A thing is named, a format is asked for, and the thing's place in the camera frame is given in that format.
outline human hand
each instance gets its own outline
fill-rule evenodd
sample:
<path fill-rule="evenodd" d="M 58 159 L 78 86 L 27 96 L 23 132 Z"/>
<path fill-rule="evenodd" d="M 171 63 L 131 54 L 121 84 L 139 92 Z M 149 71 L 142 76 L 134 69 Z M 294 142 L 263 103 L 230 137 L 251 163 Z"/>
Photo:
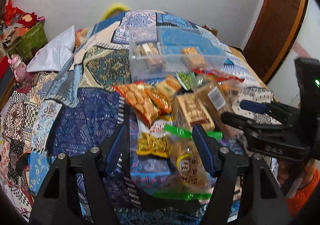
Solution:
<path fill-rule="evenodd" d="M 289 168 L 292 163 L 279 159 L 277 159 L 277 162 L 279 164 L 277 180 L 282 185 L 287 180 L 287 178 L 289 178 Z M 299 189 L 307 186 L 312 181 L 316 168 L 316 161 L 314 159 L 310 159 L 310 161 L 302 171 L 302 182 Z"/>

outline door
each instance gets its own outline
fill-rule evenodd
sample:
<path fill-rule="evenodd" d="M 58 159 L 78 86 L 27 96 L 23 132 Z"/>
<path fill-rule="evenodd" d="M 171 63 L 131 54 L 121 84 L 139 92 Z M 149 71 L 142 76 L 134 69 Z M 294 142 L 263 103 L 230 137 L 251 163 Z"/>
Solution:
<path fill-rule="evenodd" d="M 257 75 L 267 82 L 292 46 L 306 0 L 264 0 L 244 56 Z"/>

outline patterned bedspread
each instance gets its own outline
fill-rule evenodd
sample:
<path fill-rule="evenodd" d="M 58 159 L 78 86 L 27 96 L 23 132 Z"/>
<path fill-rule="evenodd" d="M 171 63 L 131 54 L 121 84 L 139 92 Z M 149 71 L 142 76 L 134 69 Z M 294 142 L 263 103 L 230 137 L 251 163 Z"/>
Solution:
<path fill-rule="evenodd" d="M 50 164 L 59 153 L 64 152 L 68 156 L 83 154 L 91 147 L 99 146 L 103 139 L 113 133 L 118 123 L 129 123 L 130 114 L 125 112 L 124 100 L 112 87 L 131 81 L 129 27 L 153 26 L 178 26 L 199 31 L 201 36 L 206 37 L 209 46 L 218 47 L 226 54 L 227 60 L 221 71 L 245 79 L 247 89 L 244 98 L 258 97 L 264 101 L 265 97 L 265 101 L 271 100 L 272 93 L 260 86 L 227 45 L 189 21 L 165 12 L 127 11 L 97 23 L 82 31 L 87 33 L 86 36 L 78 38 L 82 43 L 58 74 L 38 72 L 30 76 L 30 85 L 16 90 L 1 113 L 4 138 L 0 140 L 0 183 L 27 220 L 33 204 L 30 192 L 35 195 L 38 193 Z M 264 97 L 259 98 L 257 94 L 263 94 Z M 234 109 L 247 116 L 239 107 Z M 248 117 L 265 123 L 274 122 L 258 114 Z M 137 136 L 136 124 L 136 119 L 131 117 L 130 138 L 133 147 Z M 236 143 L 222 143 L 237 153 L 243 153 Z M 15 165 L 26 151 L 31 151 L 29 165 L 20 175 Z M 113 174 L 104 179 L 105 189 L 122 224 L 136 224 L 137 220 L 140 220 L 140 224 L 154 224 L 154 221 L 157 224 L 198 224 L 201 221 L 207 205 L 192 215 L 183 215 L 171 209 L 150 215 L 135 208 L 139 199 L 132 197 L 132 190 L 129 191 L 128 186 L 134 188 L 138 184 L 145 188 L 156 188 L 170 175 L 170 171 L 164 163 L 143 163 L 134 154 L 131 155 L 131 167 L 132 180 L 123 174 L 121 159 Z M 90 215 L 82 175 L 77 176 L 77 184 L 83 213 Z M 235 214 L 238 207 L 239 202 L 235 202 L 230 215 Z"/>

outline green box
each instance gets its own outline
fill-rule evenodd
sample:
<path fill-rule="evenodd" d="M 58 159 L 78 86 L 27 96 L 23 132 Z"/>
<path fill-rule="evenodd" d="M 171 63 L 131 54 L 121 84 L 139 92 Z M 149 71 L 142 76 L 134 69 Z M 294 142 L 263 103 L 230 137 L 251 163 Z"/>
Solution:
<path fill-rule="evenodd" d="M 38 22 L 23 36 L 17 39 L 7 49 L 7 53 L 9 55 L 18 54 L 24 62 L 32 59 L 35 53 L 48 43 L 43 26 L 43 22 Z"/>

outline pink stripe on wall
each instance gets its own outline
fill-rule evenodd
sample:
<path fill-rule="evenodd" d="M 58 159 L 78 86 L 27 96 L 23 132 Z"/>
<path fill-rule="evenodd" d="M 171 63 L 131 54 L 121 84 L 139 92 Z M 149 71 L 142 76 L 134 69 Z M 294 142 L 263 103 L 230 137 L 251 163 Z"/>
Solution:
<path fill-rule="evenodd" d="M 297 41 L 293 44 L 292 49 L 300 57 L 311 58 L 310 54 Z"/>

